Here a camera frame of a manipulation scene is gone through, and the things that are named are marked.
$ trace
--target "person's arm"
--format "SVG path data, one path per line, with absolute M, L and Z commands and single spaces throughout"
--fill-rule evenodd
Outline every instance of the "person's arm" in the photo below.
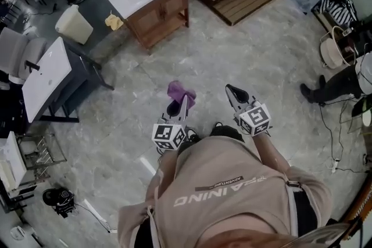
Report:
M 267 134 L 262 133 L 253 136 L 252 139 L 255 142 L 258 154 L 260 154 L 261 161 L 265 166 L 271 167 L 283 174 L 288 171 L 290 165 L 282 154 L 280 154 L 274 147 Z
M 165 151 L 162 156 L 159 168 L 152 177 L 146 191 L 146 201 L 155 199 L 155 188 L 159 186 L 158 198 L 164 193 L 168 186 L 173 182 L 176 172 L 178 151 Z

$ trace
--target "yellow sponge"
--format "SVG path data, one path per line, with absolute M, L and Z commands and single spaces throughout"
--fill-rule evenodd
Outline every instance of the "yellow sponge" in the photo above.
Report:
M 124 23 L 120 20 L 119 17 L 115 16 L 110 12 L 110 16 L 108 16 L 105 20 L 107 26 L 110 26 L 112 30 L 118 30 Z

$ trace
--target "white chair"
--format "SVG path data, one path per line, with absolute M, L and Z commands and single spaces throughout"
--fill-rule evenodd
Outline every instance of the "white chair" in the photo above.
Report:
M 45 52 L 45 38 L 29 38 L 9 28 L 0 34 L 0 70 L 9 75 L 9 81 L 23 85 L 31 70 L 25 62 L 38 63 Z

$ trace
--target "black sleeve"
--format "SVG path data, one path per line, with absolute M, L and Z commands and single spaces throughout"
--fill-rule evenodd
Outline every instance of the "black sleeve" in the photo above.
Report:
M 151 238 L 150 218 L 147 218 L 140 226 L 135 237 L 134 248 L 153 248 Z

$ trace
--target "white container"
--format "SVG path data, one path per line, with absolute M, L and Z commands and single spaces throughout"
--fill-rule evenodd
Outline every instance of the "white container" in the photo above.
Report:
M 84 45 L 92 34 L 93 27 L 79 13 L 78 5 L 73 4 L 57 21 L 56 31 Z
M 22 241 L 34 233 L 33 228 L 29 224 L 13 227 L 10 230 L 10 235 L 16 241 Z

